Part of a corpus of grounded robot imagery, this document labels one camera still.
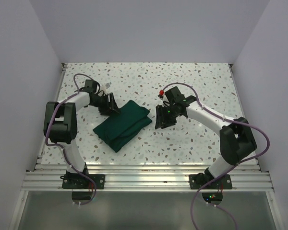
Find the aluminium rail frame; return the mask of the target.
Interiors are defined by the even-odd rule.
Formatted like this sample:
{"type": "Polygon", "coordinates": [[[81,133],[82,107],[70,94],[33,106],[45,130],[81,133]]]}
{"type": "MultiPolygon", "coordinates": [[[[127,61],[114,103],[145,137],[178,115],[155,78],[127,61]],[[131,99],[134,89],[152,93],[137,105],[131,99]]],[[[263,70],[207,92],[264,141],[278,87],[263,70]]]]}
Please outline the aluminium rail frame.
{"type": "MultiPolygon", "coordinates": [[[[226,116],[243,116],[227,63],[68,63],[58,99],[73,94],[88,77],[110,83],[118,106],[133,100],[150,111],[152,120],[161,104],[159,91],[173,82],[186,96],[197,93],[202,104],[226,116]]],[[[105,120],[96,108],[80,110],[77,119],[80,154],[91,174],[106,176],[107,191],[187,191],[189,175],[203,172],[220,155],[219,137],[185,117],[166,129],[150,124],[119,152],[93,132],[105,120]]]]}

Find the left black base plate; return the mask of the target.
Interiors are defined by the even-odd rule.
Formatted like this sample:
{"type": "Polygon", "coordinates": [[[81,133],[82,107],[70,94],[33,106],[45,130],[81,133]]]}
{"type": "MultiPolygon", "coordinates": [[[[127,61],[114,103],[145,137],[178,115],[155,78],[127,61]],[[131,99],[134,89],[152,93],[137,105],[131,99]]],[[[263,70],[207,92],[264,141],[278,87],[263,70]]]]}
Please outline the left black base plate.
{"type": "MultiPolygon", "coordinates": [[[[95,182],[96,189],[104,189],[105,175],[104,174],[90,174],[88,177],[95,182]]],[[[92,188],[92,183],[75,173],[65,174],[61,176],[63,189],[88,189],[92,188]]]]}

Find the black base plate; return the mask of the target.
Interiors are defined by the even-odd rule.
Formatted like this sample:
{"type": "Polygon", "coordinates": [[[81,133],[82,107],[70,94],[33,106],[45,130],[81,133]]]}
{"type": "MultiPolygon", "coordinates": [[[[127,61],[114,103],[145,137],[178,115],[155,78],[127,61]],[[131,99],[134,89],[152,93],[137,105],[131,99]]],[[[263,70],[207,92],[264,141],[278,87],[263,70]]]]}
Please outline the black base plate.
{"type": "MultiPolygon", "coordinates": [[[[204,184],[208,183],[211,181],[213,178],[209,175],[205,175],[203,173],[198,173],[198,174],[190,174],[189,175],[189,184],[191,189],[199,189],[201,188],[204,184]]],[[[221,177],[220,179],[210,183],[204,189],[232,189],[232,182],[231,182],[231,177],[229,174],[226,174],[225,176],[221,177]]]]}
{"type": "MultiPolygon", "coordinates": [[[[95,182],[96,189],[104,189],[105,175],[104,174],[90,174],[88,177],[95,182]]],[[[92,188],[92,183],[75,173],[65,174],[61,176],[63,189],[88,189],[92,188]]]]}

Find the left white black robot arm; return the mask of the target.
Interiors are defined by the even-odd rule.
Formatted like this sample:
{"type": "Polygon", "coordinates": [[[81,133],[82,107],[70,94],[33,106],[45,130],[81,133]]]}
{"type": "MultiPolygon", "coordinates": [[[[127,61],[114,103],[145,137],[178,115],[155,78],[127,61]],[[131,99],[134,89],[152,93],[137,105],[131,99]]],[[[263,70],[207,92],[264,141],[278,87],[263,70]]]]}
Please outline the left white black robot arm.
{"type": "Polygon", "coordinates": [[[67,165],[66,175],[68,177],[74,175],[73,182],[79,188],[89,185],[90,176],[76,143],[77,112],[89,106],[96,107],[104,116],[120,113],[113,93],[104,93],[97,81],[87,79],[83,87],[77,86],[76,92],[66,99],[48,102],[44,118],[45,144],[61,150],[67,165]]]}

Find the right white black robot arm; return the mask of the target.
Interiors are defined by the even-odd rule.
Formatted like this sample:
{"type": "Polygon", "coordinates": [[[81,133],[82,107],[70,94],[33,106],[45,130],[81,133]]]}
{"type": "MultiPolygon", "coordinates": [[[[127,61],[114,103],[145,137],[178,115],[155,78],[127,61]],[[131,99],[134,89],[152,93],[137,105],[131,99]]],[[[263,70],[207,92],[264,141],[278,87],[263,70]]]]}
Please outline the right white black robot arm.
{"type": "Polygon", "coordinates": [[[159,92],[162,105],[156,106],[156,129],[174,126],[177,117],[184,116],[208,127],[219,136],[220,157],[205,169],[191,177],[191,187],[200,188],[204,184],[215,188],[227,176],[227,171],[239,164],[257,149],[255,138],[247,119],[227,118],[200,104],[196,96],[186,97],[177,86],[159,92]]]}

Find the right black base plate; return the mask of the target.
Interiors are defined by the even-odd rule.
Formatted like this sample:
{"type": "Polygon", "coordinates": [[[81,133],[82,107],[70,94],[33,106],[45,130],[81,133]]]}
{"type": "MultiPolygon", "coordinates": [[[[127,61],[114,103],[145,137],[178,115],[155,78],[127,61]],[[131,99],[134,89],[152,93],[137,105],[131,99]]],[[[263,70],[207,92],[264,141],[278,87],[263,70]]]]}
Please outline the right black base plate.
{"type": "MultiPolygon", "coordinates": [[[[191,189],[199,189],[201,188],[204,184],[208,183],[211,181],[213,178],[209,175],[205,175],[203,173],[198,173],[198,174],[190,174],[189,175],[189,184],[191,189]]],[[[226,174],[225,176],[221,177],[220,179],[210,183],[204,189],[232,189],[232,182],[231,182],[231,177],[229,174],[226,174]]]]}

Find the dark green surgical cloth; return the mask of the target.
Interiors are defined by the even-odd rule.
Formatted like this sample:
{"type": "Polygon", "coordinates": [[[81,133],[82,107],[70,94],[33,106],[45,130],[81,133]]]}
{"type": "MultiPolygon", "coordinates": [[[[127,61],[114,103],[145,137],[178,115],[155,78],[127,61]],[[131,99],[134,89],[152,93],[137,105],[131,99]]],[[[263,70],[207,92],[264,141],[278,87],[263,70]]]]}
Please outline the dark green surgical cloth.
{"type": "Polygon", "coordinates": [[[112,114],[93,129],[93,132],[112,150],[119,152],[144,127],[152,123],[150,111],[130,100],[120,108],[120,114],[112,114]]]}

